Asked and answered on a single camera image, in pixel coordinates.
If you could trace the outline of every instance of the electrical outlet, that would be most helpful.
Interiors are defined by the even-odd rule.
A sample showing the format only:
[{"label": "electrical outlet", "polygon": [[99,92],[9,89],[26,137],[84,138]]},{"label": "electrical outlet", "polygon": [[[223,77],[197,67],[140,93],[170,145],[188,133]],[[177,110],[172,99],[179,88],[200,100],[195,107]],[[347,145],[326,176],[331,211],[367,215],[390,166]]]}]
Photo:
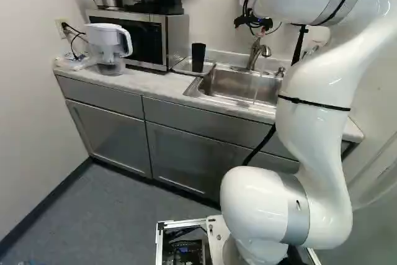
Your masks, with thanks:
[{"label": "electrical outlet", "polygon": [[60,34],[61,39],[66,38],[66,34],[62,27],[63,22],[69,23],[68,20],[66,20],[66,19],[56,19],[55,20],[56,28],[58,29],[58,33]]}]

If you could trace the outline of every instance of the black cup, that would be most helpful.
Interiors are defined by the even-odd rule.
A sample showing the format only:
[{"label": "black cup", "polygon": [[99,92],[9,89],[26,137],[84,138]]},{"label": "black cup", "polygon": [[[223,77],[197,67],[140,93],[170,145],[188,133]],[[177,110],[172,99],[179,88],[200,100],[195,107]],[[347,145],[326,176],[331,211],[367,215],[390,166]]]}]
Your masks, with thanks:
[{"label": "black cup", "polygon": [[204,43],[192,44],[192,71],[195,73],[203,72],[206,46]]}]

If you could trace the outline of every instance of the baseboard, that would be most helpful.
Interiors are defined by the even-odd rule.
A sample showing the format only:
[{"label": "baseboard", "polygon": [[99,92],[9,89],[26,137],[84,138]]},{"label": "baseboard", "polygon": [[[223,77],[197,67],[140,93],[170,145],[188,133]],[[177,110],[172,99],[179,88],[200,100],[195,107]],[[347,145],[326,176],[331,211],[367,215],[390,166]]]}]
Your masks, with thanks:
[{"label": "baseboard", "polygon": [[0,259],[36,220],[92,165],[92,159],[83,161],[65,180],[46,196],[18,225],[0,241]]},{"label": "baseboard", "polygon": [[99,166],[102,166],[102,167],[104,167],[106,169],[109,169],[111,171],[117,172],[117,173],[119,173],[121,175],[127,176],[129,178],[132,178],[134,180],[143,182],[143,183],[151,185],[151,186],[156,186],[158,188],[164,189],[165,191],[172,192],[175,195],[179,195],[181,197],[184,197],[186,199],[195,201],[195,202],[200,203],[202,205],[217,209],[219,211],[221,210],[220,205],[219,205],[218,202],[215,202],[215,201],[212,201],[210,199],[206,199],[206,198],[200,197],[199,195],[193,194],[191,192],[188,192],[188,191],[185,191],[185,190],[182,190],[182,189],[178,189],[175,186],[170,186],[169,184],[163,183],[161,181],[157,181],[157,180],[154,180],[154,179],[142,177],[142,176],[140,176],[138,174],[130,172],[129,170],[126,170],[126,169],[123,169],[123,168],[119,168],[117,166],[114,166],[112,164],[108,164],[108,163],[106,163],[104,161],[100,161],[100,160],[95,159],[95,158],[94,158],[94,161],[95,161],[95,164],[98,164]]}]

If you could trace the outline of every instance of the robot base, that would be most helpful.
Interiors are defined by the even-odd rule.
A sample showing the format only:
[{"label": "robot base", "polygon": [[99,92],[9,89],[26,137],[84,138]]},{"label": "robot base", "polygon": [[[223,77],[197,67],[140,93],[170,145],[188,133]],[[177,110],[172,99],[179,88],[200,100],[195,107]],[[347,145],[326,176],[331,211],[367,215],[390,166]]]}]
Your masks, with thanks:
[{"label": "robot base", "polygon": [[288,245],[268,241],[262,250],[266,260],[253,259],[231,236],[221,215],[208,217],[206,223],[213,265],[276,265],[287,256]]},{"label": "robot base", "polygon": [[[156,265],[187,265],[188,258],[175,260],[174,251],[170,255],[170,244],[180,240],[193,240],[197,244],[200,240],[203,248],[200,249],[199,261],[192,265],[246,265],[244,258],[239,253],[236,243],[230,237],[221,215],[195,220],[158,222],[156,226]],[[197,249],[191,249],[189,257],[196,256]],[[312,249],[297,247],[288,250],[290,264],[321,265],[316,253]]]}]

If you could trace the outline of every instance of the sink basin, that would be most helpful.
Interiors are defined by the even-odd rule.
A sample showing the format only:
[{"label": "sink basin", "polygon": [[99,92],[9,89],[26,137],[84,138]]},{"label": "sink basin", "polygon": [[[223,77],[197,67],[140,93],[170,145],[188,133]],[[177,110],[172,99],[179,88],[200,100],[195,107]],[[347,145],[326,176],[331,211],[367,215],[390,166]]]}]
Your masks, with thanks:
[{"label": "sink basin", "polygon": [[184,95],[247,109],[269,110],[277,105],[282,78],[273,73],[217,65],[204,78],[196,78]]}]

